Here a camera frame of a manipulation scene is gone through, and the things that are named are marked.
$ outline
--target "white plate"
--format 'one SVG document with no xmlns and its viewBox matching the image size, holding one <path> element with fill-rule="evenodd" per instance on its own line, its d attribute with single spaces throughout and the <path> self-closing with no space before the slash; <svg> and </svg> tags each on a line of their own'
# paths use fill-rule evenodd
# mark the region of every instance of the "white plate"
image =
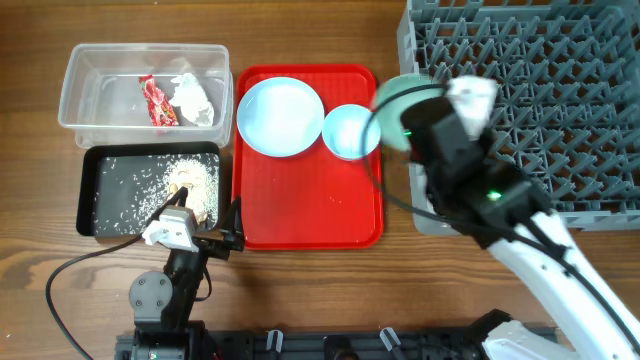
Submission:
<svg viewBox="0 0 640 360">
<path fill-rule="evenodd" d="M 273 157 L 295 155 L 322 132 L 324 107 L 300 80 L 276 77 L 254 85 L 238 105 L 238 131 L 255 151 Z"/>
</svg>

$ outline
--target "plastic container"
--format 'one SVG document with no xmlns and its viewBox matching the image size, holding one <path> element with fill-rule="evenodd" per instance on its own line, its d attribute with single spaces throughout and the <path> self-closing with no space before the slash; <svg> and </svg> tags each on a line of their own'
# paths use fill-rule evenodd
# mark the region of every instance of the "plastic container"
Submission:
<svg viewBox="0 0 640 360">
<path fill-rule="evenodd" d="M 407 2 L 400 71 L 496 79 L 496 156 L 528 172 L 569 227 L 640 229 L 640 4 L 459 3 Z M 428 209 L 424 172 L 410 175 L 414 205 Z M 453 232 L 415 223 L 427 234 Z"/>
<path fill-rule="evenodd" d="M 153 74 L 169 98 L 171 79 L 192 73 L 215 114 L 213 126 L 198 127 L 182 118 L 181 126 L 151 125 L 138 77 Z M 80 44 L 73 49 L 62 86 L 58 122 L 76 131 L 83 148 L 96 145 L 212 141 L 228 144 L 233 115 L 233 79 L 229 53 L 221 45 Z"/>
</svg>

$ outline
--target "clear plastic container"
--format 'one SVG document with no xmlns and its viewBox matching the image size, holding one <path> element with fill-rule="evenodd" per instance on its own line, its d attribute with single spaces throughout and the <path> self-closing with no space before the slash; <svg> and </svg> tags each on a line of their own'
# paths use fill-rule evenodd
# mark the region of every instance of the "clear plastic container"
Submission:
<svg viewBox="0 0 640 360">
<path fill-rule="evenodd" d="M 192 73 L 214 108 L 212 126 L 196 126 L 175 113 L 176 127 L 154 127 L 138 77 L 153 74 L 171 99 L 174 77 Z M 76 131 L 76 143 L 95 145 L 181 141 L 229 143 L 233 78 L 221 45 L 80 44 L 73 49 L 60 96 L 58 122 Z"/>
</svg>

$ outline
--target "green light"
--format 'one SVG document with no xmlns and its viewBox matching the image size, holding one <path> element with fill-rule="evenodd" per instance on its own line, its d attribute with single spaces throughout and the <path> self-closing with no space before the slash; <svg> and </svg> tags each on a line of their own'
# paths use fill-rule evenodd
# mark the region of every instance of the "green light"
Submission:
<svg viewBox="0 0 640 360">
<path fill-rule="evenodd" d="M 502 197 L 502 194 L 500 194 L 497 191 L 491 190 L 489 191 L 489 193 L 487 194 L 487 197 L 489 198 L 489 200 L 491 201 L 498 201 L 498 199 L 500 199 Z"/>
</svg>

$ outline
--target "white tissue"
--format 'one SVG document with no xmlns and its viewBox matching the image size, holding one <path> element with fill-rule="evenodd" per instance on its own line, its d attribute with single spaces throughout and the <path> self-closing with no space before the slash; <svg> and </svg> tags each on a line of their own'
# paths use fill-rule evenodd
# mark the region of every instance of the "white tissue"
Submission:
<svg viewBox="0 0 640 360">
<path fill-rule="evenodd" d="M 198 126 L 213 125 L 213 105 L 196 77 L 185 73 L 171 79 L 171 82 L 178 84 L 173 99 L 169 100 L 171 106 L 179 106 L 182 116 Z"/>
</svg>

